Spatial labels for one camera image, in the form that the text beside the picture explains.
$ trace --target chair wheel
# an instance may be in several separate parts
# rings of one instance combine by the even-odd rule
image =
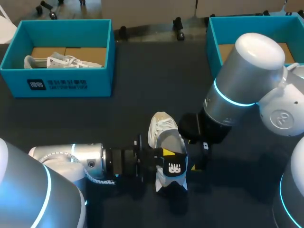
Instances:
[[[37,6],[36,7],[36,11],[37,11],[38,16],[40,16],[42,14],[42,12],[43,12],[42,7],[40,5]]]

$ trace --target cardboard box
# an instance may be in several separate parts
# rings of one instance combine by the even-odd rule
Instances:
[[[207,57],[214,78],[236,40],[249,32],[279,43],[285,52],[285,66],[294,62],[304,65],[304,24],[297,16],[211,17],[207,29]]]
[[[50,57],[54,52],[64,55],[66,52],[65,47],[34,47],[31,56],[34,58],[47,58]]]
[[[54,52],[64,56],[74,56],[82,61],[98,63],[102,66],[105,65],[106,48],[105,47],[34,47],[32,57],[34,58],[47,58]]]
[[[80,55],[72,53],[78,49]],[[24,58],[54,51],[102,63],[101,68],[24,69]],[[0,65],[14,97],[111,96],[115,40],[111,20],[33,20],[20,22]]]
[[[284,53],[285,53],[285,63],[286,64],[290,64],[290,63],[294,63],[294,58],[288,48],[288,45],[286,43],[278,43],[281,48],[283,49]],[[219,52],[222,56],[222,60],[223,63],[226,61],[228,55],[230,54],[232,48],[234,47],[234,44],[219,44]]]
[[[74,56],[82,61],[98,63],[105,65],[106,48],[105,47],[81,47],[81,48],[67,48],[65,56]]]

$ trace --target cable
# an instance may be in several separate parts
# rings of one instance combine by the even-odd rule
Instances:
[[[49,153],[47,154],[46,156],[42,157],[39,162],[40,163],[44,163],[46,160],[48,160],[51,156],[54,156],[54,155],[64,155],[70,159],[73,159],[74,162],[77,162],[77,163],[81,163],[80,160],[75,157],[74,155],[70,154],[70,153],[67,153],[67,152],[54,152],[54,153]],[[85,170],[85,176],[93,183],[95,184],[103,184],[103,185],[115,185],[115,182],[113,180],[97,180],[95,179],[94,177],[92,177],[88,171],[86,169]]]

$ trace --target logo on box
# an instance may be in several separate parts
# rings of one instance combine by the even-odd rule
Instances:
[[[41,79],[28,79],[27,82],[31,90],[46,90]]]

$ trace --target shoe logo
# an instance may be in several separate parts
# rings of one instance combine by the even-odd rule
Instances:
[[[181,165],[180,164],[169,163],[169,172],[170,173],[180,173],[181,172]]]

